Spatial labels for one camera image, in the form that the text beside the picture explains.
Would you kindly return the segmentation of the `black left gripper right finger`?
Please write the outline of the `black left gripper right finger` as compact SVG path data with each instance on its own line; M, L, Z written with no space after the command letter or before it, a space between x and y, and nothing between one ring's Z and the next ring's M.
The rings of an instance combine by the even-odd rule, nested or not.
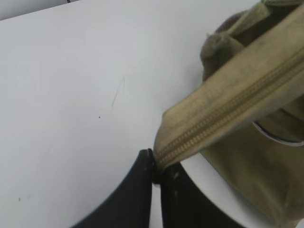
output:
M180 163L155 172L161 188L161 215L164 228L240 228L191 180Z

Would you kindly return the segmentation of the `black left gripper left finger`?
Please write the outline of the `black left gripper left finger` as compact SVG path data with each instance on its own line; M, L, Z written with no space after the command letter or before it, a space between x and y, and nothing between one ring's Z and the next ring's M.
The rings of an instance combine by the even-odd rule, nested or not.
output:
M126 177L111 195L75 228L148 228L151 214L154 157L151 149L139 154Z

